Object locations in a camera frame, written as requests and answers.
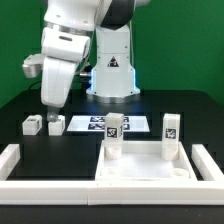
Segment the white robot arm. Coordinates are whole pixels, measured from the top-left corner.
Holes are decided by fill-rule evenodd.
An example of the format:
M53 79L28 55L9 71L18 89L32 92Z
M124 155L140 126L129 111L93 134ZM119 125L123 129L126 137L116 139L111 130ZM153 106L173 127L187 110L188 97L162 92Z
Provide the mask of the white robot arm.
M136 97L135 69L130 64L127 23L137 7L151 0L47 0L42 34L41 101L55 122L67 100L76 69L88 57L96 34L97 64L91 71L90 99L120 103Z

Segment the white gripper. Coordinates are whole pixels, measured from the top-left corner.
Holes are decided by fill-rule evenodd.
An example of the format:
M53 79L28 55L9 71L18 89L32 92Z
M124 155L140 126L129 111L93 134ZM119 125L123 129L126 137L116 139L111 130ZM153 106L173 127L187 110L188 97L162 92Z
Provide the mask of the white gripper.
M42 35L44 56L41 101L47 108L47 121L58 120L59 109L66 102L79 63L87 56L91 40L46 27Z

